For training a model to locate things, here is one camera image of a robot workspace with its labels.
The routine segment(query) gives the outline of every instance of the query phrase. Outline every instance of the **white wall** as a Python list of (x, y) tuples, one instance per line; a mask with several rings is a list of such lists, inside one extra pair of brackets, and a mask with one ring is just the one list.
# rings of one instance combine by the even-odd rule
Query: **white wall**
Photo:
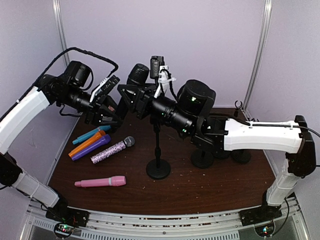
[[(0, 115), (25, 92), (61, 52), (52, 1), (0, 0)], [(63, 72), (63, 61), (50, 71)], [(50, 106), (18, 136), (9, 153), (44, 182), (75, 119)], [(0, 239), (17, 239), (29, 200), (14, 189), (0, 192)]]
[[(320, 1), (274, 0), (268, 38), (249, 104), (260, 121), (293, 120), (303, 115), (320, 132)], [(314, 136), (320, 158), (320, 140)], [(278, 168), (284, 153), (270, 152)], [(311, 239), (319, 239), (320, 169), (302, 179), (296, 195)]]
[[(150, 66), (163, 55), (175, 92), (189, 79), (214, 89), (216, 107), (244, 100), (255, 61), (264, 1), (257, 0), (86, 0), (61, 1), (68, 47), (101, 54), (119, 64), (127, 81), (136, 63)], [(78, 56), (71, 53), (71, 58)], [(112, 69), (80, 56), (92, 67), (95, 83)], [(119, 93), (111, 96), (117, 101)]]

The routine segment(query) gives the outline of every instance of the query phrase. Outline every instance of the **orange microphone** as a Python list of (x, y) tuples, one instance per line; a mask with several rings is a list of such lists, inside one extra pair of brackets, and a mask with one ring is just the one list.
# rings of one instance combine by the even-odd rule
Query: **orange microphone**
[(75, 149), (73, 149), (68, 155), (70, 158), (72, 158), (75, 154), (80, 152), (81, 150), (85, 149), (86, 147), (90, 146), (97, 140), (99, 140), (102, 136), (106, 135), (105, 131), (99, 130), (96, 132), (92, 137), (90, 137), (87, 141), (81, 143), (79, 146), (77, 146)]

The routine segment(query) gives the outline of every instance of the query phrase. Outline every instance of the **pink microphone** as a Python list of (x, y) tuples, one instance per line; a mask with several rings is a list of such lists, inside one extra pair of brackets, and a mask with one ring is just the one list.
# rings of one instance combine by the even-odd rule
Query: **pink microphone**
[(126, 185), (126, 183), (127, 183), (127, 180), (125, 176), (112, 176), (108, 178), (76, 181), (74, 185), (76, 187), (82, 187), (82, 188), (104, 187), (104, 186), (119, 187), (119, 186)]

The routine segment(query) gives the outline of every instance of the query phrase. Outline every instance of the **wooden table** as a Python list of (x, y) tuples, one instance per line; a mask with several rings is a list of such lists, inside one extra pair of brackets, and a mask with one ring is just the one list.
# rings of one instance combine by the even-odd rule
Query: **wooden table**
[[(218, 108), (219, 113), (233, 113)], [(176, 215), (211, 213), (260, 205), (263, 192), (274, 175), (260, 150), (252, 150), (251, 161), (240, 164), (231, 158), (215, 159), (211, 167), (196, 168), (190, 161), (196, 149), (188, 139), (182, 141), (176, 131), (163, 126), (160, 132), (161, 158), (171, 165), (171, 174), (153, 180), (146, 174), (147, 163), (154, 159), (155, 134), (149, 118), (139, 120), (128, 113), (123, 125), (111, 135), (111, 142), (73, 162), (68, 153), (72, 141), (94, 129), (80, 119), (66, 144), (49, 185), (69, 201), (71, 207), (122, 214)], [(93, 164), (90, 157), (127, 136), (135, 145)], [(121, 187), (75, 187), (75, 181), (124, 175)]]

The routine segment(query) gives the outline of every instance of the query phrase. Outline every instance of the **vertical metal pole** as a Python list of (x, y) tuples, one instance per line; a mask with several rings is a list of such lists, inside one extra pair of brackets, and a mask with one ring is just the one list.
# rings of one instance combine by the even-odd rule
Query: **vertical metal pole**
[(262, 18), (262, 24), (261, 24), (261, 32), (260, 32), (260, 38), (258, 43), (258, 48), (256, 51), (255, 61), (251, 73), (251, 78), (249, 82), (248, 89), (246, 91), (246, 95), (243, 101), (243, 110), (246, 111), (254, 90), (254, 86), (256, 83), (256, 79), (259, 72), (259, 67), (261, 64), (262, 54), (263, 50), (266, 45), (266, 40), (268, 36), (269, 31), (269, 25), (270, 25), (270, 19), (271, 19), (271, 12), (272, 12), (272, 0), (265, 0), (264, 4), (264, 13)]
[[(64, 25), (63, 25), (63, 21), (62, 21), (60, 0), (52, 0), (52, 4), (53, 4), (53, 12), (54, 12), (54, 18), (55, 18), (55, 22), (56, 22), (56, 27), (59, 32), (61, 48), (64, 51), (67, 49), (67, 41), (66, 41)], [(65, 66), (67, 67), (70, 63), (70, 58), (69, 58), (68, 52), (63, 55), (63, 60), (64, 60)]]

